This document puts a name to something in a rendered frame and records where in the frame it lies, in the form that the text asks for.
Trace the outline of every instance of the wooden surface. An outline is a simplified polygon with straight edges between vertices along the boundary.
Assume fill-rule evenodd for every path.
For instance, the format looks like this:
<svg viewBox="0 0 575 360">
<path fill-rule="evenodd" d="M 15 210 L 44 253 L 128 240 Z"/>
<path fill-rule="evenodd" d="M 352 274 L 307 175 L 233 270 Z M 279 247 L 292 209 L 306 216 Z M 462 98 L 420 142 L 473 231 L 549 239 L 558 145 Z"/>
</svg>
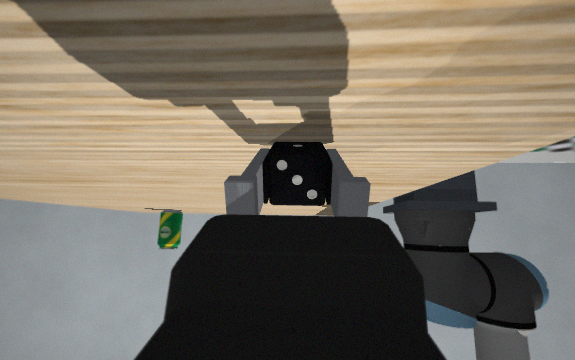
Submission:
<svg viewBox="0 0 575 360">
<path fill-rule="evenodd" d="M 224 213 L 291 136 L 380 202 L 575 135 L 575 1 L 331 5 L 0 1 L 0 198 Z"/>
</svg>

